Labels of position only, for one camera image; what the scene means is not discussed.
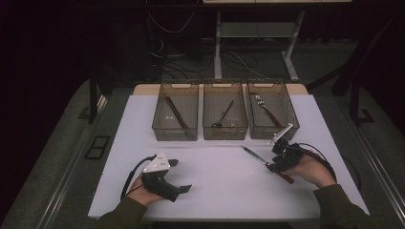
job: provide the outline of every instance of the floor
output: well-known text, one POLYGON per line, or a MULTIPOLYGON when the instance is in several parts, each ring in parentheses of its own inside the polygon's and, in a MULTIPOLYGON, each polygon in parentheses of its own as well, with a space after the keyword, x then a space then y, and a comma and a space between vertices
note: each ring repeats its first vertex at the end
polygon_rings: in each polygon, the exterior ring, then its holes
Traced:
MULTIPOLYGON (((161 78, 212 78, 213 43, 210 39, 202 41, 201 58, 188 58, 184 53, 169 49, 168 61, 162 66, 161 78)), ((351 56, 356 45, 356 42, 348 40, 298 42, 291 60, 300 78, 299 83, 308 85, 338 68, 351 56)), ((277 77, 288 81, 288 72, 280 55, 280 51, 286 46, 285 40, 225 40, 222 43, 223 77, 277 77)), ((403 200, 401 205, 396 204, 394 199, 396 197, 401 200, 400 194, 405 194, 405 168, 398 163, 405 161, 404 136, 375 104, 373 97, 364 90, 361 91, 360 108, 371 113, 374 123, 355 126, 348 116, 350 95, 346 93, 344 96, 333 96, 330 92, 333 81, 328 81, 309 93, 315 96, 377 228, 404 228, 405 222, 397 213, 403 210, 403 200), (378 159, 387 176, 375 170, 375 166, 370 163, 371 157, 374 161, 378 159)), ((99 115, 93 124, 89 124, 86 115, 83 115, 89 107, 88 90, 89 85, 86 82, 72 97, 11 207, 2 229, 96 227, 96 220, 89 219, 87 213, 127 98, 133 89, 117 88, 113 94, 101 99, 98 105, 99 115), (83 158, 97 135, 110 137, 103 158, 83 158)), ((294 229, 319 228, 316 220, 291 222, 289 225, 294 229)), ((171 224, 157 223, 155 226, 175 228, 171 224)), ((194 223, 177 225, 176 228, 235 226, 194 223)), ((269 223, 238 224, 238 228, 283 228, 281 226, 269 223)))

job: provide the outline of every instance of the person's left hand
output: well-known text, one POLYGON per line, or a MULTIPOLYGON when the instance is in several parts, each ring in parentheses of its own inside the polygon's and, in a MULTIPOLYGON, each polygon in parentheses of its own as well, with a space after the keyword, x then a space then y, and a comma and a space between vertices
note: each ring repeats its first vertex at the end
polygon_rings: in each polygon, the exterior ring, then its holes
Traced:
POLYGON ((130 191, 127 194, 128 198, 134 199, 137 202, 143 204, 144 206, 148 206, 149 204, 163 200, 164 198, 149 192, 142 184, 142 174, 138 176, 138 178, 134 181, 131 186, 130 191))

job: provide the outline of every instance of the cuff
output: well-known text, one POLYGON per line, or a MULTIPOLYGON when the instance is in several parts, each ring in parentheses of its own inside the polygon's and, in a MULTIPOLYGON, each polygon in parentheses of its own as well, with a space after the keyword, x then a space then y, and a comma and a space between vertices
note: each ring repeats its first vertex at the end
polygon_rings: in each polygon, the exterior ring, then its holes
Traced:
POLYGON ((119 217, 122 225, 130 226, 140 223, 146 210, 147 208, 141 203, 124 197, 114 212, 119 217))
POLYGON ((313 193, 318 200, 323 214, 335 213, 344 209, 348 204, 352 204, 345 191, 343 191, 342 186, 339 184, 332 184, 320 188, 313 191, 313 193))

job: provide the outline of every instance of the white tabletop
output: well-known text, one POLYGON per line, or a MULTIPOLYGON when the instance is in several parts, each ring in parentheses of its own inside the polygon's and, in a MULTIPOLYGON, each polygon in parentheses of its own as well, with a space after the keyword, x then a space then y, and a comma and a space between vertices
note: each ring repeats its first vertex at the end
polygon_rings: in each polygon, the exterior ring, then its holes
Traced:
MULTIPOLYGON (((193 186, 188 193, 179 195, 176 202, 163 200, 151 204, 144 220, 291 221, 319 217, 312 192, 316 189, 314 185, 299 177, 288 184, 239 147, 249 147, 271 161, 275 154, 270 152, 267 140, 251 139, 249 134, 245 140, 203 140, 202 109, 197 141, 156 141, 152 120, 157 99, 156 95, 130 96, 89 217, 99 218, 114 210, 130 171, 145 157, 161 152, 180 161, 170 168, 166 180, 177 187, 193 186)), ((307 143, 320 150, 350 200, 368 213, 313 96, 292 95, 291 101, 301 127, 290 143, 307 143)))

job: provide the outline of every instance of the hand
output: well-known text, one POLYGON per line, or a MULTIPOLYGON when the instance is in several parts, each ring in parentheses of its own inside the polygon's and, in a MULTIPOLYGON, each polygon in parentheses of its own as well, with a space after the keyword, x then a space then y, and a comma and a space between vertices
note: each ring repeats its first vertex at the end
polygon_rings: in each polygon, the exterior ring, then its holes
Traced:
POLYGON ((315 184, 318 188, 336 184, 336 181, 333 179, 328 169, 316 161, 315 158, 308 155, 303 155, 299 164, 291 169, 285 170, 281 174, 296 174, 304 180, 315 184))
POLYGON ((145 189, 145 187, 143 187, 141 177, 142 174, 140 174, 139 177, 132 184, 131 189, 127 194, 128 198, 134 199, 144 206, 148 206, 153 202, 164 199, 163 197, 153 194, 145 189))

